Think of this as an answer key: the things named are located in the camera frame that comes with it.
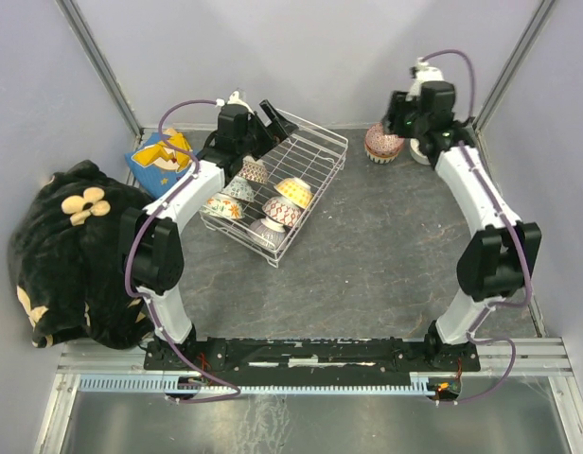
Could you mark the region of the plain white ribbed bowl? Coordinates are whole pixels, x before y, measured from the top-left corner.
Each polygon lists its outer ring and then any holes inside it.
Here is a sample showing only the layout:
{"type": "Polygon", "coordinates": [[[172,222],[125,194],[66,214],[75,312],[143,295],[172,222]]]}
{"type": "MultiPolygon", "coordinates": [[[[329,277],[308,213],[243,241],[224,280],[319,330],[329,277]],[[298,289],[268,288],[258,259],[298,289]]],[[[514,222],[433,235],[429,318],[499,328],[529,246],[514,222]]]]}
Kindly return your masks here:
{"type": "Polygon", "coordinates": [[[410,154],[419,164],[423,166],[428,166],[430,164],[428,157],[421,152],[417,139],[412,138],[410,140],[410,154]]]}

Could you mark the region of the white bowl teal leaf pattern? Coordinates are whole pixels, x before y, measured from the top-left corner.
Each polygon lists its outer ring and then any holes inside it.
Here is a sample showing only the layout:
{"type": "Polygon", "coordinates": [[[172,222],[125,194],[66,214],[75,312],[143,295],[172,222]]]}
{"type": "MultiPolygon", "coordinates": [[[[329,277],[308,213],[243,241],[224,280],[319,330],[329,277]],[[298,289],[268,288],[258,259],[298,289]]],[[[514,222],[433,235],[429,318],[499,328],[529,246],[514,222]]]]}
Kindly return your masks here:
{"type": "Polygon", "coordinates": [[[392,163],[398,156],[397,152],[393,152],[392,154],[377,154],[373,150],[367,148],[365,150],[367,157],[375,164],[378,165],[387,165],[392,163]]]}

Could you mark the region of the maroon tile pattern bowl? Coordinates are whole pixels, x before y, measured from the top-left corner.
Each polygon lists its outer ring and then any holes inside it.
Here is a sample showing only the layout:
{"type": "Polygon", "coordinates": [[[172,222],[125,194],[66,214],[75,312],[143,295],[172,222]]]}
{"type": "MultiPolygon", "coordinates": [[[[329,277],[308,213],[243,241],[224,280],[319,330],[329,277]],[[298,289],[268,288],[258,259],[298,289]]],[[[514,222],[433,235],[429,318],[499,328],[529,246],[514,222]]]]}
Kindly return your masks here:
{"type": "Polygon", "coordinates": [[[261,159],[252,156],[243,158],[243,165],[238,176],[254,183],[266,184],[268,182],[268,170],[261,159]]]}

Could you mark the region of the yellow sun pattern bowl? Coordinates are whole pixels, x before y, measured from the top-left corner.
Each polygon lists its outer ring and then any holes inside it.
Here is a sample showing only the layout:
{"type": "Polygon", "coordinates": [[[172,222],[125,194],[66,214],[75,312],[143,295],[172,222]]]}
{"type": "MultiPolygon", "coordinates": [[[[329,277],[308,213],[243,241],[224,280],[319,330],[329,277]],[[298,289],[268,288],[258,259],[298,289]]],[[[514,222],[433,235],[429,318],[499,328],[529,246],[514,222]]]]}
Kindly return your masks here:
{"type": "Polygon", "coordinates": [[[308,208],[313,199],[311,187],[297,177],[282,180],[274,186],[274,189],[301,209],[308,208]]]}

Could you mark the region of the white wire dish rack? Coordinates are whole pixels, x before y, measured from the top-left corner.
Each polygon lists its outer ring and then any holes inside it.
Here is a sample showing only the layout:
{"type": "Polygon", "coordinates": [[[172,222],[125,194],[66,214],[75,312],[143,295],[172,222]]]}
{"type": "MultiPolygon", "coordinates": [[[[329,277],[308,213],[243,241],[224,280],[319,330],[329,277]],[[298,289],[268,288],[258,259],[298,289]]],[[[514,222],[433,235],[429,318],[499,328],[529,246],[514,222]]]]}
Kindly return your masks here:
{"type": "Polygon", "coordinates": [[[240,217],[226,218],[214,206],[201,213],[206,228],[236,240],[274,268],[344,168],[348,149],[339,133],[288,112],[282,115],[297,130],[262,158],[267,177],[258,182],[252,171],[245,177],[251,196],[227,194],[236,201],[232,212],[240,217]]]}

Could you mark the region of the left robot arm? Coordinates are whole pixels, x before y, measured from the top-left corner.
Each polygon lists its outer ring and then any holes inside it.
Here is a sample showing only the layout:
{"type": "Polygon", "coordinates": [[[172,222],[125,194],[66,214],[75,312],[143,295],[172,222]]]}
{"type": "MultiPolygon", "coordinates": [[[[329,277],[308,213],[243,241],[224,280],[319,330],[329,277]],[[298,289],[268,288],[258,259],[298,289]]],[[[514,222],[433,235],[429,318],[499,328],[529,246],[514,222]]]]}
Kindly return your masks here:
{"type": "Polygon", "coordinates": [[[234,96],[212,104],[220,110],[217,127],[199,152],[160,134],[164,149],[188,158],[187,171],[155,201],[126,209],[119,224],[118,264],[129,297],[121,313],[129,326],[150,323],[167,343],[166,359],[179,369],[198,357],[196,330],[179,290],[185,265],[180,234],[207,200],[232,182],[246,157],[262,158],[298,129],[269,100],[260,103],[268,123],[234,96]]]}

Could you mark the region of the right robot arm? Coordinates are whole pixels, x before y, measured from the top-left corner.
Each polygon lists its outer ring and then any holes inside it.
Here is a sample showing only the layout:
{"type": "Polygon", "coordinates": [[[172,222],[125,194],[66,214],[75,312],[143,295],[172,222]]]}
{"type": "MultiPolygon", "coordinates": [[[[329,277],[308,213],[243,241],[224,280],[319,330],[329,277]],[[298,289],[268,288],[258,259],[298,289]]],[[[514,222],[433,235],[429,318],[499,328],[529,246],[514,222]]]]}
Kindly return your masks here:
{"type": "Polygon", "coordinates": [[[456,265],[459,289],[424,339],[424,361],[435,370],[467,355],[487,316],[510,307],[518,290],[532,293],[542,237],[539,226],[523,221],[494,187],[468,128],[454,117],[454,103],[451,83],[426,81],[415,93],[394,91],[381,120],[385,133],[417,141],[470,231],[456,265]]]}

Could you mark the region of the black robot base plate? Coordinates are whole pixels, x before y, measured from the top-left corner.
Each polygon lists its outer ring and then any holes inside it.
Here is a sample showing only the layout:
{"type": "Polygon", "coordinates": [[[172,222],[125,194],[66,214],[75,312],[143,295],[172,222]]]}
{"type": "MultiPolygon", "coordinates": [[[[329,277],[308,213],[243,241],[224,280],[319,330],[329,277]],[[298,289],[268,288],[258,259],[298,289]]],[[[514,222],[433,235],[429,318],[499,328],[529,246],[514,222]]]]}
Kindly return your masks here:
{"type": "Polygon", "coordinates": [[[404,386],[411,373],[481,370],[475,345],[430,339],[209,338],[181,351],[196,366],[240,387],[404,386]]]}

